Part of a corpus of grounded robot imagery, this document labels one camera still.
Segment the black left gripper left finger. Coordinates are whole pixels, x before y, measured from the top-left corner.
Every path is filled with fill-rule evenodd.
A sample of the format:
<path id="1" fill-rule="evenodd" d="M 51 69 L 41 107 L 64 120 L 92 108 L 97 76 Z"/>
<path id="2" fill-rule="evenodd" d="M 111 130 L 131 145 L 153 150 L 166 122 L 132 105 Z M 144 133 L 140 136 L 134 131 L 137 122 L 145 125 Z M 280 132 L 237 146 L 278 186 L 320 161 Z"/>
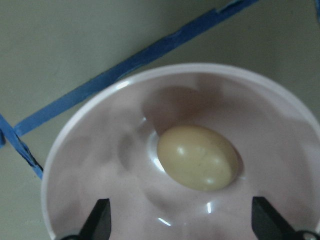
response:
<path id="1" fill-rule="evenodd" d="M 111 236 L 110 199 L 99 199 L 78 234 L 64 236 L 61 240 L 108 240 Z"/>

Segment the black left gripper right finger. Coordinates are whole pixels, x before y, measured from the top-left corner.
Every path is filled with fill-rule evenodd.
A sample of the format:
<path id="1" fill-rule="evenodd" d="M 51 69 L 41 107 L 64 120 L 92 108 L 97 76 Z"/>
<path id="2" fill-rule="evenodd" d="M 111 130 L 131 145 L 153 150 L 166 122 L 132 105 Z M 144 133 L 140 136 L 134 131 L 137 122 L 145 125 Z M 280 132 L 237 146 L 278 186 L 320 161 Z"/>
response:
<path id="1" fill-rule="evenodd" d="M 295 230 L 263 196 L 251 202 L 251 228 L 258 240 L 318 240 L 320 234 Z"/>

